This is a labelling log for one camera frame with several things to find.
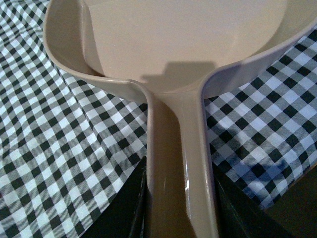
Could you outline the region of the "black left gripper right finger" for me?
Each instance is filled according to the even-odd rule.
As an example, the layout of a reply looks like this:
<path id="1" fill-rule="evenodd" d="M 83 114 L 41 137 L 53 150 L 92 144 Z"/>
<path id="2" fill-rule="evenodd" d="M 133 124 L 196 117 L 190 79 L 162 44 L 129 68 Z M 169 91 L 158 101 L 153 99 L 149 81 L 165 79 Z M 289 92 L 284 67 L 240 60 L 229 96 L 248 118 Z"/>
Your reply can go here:
<path id="1" fill-rule="evenodd" d="M 222 238 L 292 238 L 212 163 Z"/>

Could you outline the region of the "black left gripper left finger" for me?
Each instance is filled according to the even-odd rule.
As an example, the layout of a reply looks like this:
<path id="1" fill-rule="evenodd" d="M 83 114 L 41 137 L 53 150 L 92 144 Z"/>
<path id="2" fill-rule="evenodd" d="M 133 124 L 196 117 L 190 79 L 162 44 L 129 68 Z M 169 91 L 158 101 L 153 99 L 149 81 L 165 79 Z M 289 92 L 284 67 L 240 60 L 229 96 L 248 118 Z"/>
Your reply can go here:
<path id="1" fill-rule="evenodd" d="M 106 210 L 83 233 L 83 238 L 142 238 L 147 190 L 143 157 Z"/>

